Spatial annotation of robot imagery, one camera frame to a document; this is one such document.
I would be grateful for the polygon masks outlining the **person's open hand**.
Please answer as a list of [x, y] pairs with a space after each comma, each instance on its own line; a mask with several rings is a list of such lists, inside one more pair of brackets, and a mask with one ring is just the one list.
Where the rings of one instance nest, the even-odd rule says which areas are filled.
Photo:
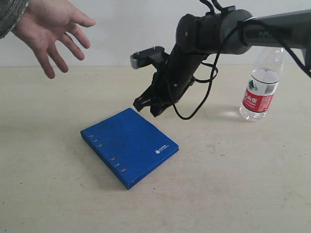
[[68, 0], [31, 0], [12, 32], [33, 51], [45, 75], [54, 79], [50, 61], [63, 73], [69, 70], [55, 43], [60, 41], [82, 61], [85, 54], [81, 49], [90, 48], [91, 42], [81, 28], [95, 24], [94, 19]]

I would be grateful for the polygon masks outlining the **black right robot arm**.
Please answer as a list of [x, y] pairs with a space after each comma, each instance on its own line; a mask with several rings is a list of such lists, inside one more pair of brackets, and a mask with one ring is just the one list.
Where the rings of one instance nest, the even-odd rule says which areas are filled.
[[153, 116], [159, 116], [196, 82], [194, 73], [210, 55], [241, 55], [252, 46], [283, 47], [310, 75], [310, 10], [254, 17], [247, 10], [227, 7], [202, 17], [184, 15], [178, 22], [170, 53], [155, 46], [131, 55], [134, 69], [148, 65], [156, 69], [150, 86], [134, 100], [135, 109], [149, 107]]

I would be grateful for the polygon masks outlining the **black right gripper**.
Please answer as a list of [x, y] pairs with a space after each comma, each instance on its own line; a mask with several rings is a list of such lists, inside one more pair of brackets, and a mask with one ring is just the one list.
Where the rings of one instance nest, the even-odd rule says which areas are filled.
[[152, 86], [134, 100], [134, 108], [140, 112], [150, 106], [153, 117], [161, 115], [183, 96], [195, 71], [208, 56], [208, 53], [183, 52], [174, 46], [164, 66], [156, 72]]

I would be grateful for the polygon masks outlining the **grey knit sleeve forearm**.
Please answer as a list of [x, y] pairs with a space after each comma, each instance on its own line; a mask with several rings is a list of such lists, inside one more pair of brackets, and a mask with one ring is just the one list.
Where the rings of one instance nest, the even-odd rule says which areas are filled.
[[22, 14], [29, 5], [29, 0], [1, 0], [0, 1], [0, 38], [15, 27]]

